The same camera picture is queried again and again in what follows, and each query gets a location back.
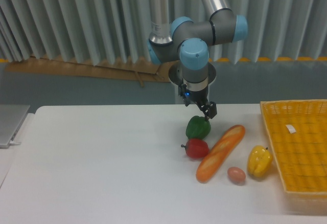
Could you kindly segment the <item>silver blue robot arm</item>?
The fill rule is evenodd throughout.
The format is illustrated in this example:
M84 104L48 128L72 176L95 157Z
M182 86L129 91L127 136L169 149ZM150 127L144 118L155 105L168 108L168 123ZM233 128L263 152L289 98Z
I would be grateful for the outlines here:
M176 62L169 69L170 81L178 87L185 106L196 104L209 120L217 114L217 106L207 98L216 78L208 48L244 40L248 23L243 15L233 13L228 0L202 2L209 19L195 23L186 16L171 20L170 0L150 0L152 26L147 46L154 64Z

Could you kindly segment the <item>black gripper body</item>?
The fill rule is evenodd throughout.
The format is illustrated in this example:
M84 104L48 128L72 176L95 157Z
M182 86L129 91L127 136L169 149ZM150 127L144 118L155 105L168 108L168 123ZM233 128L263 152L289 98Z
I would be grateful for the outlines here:
M186 84L178 86L178 94L182 98L185 106L195 103L198 106L204 106L207 104L208 99L208 87L200 91L191 91L187 89Z

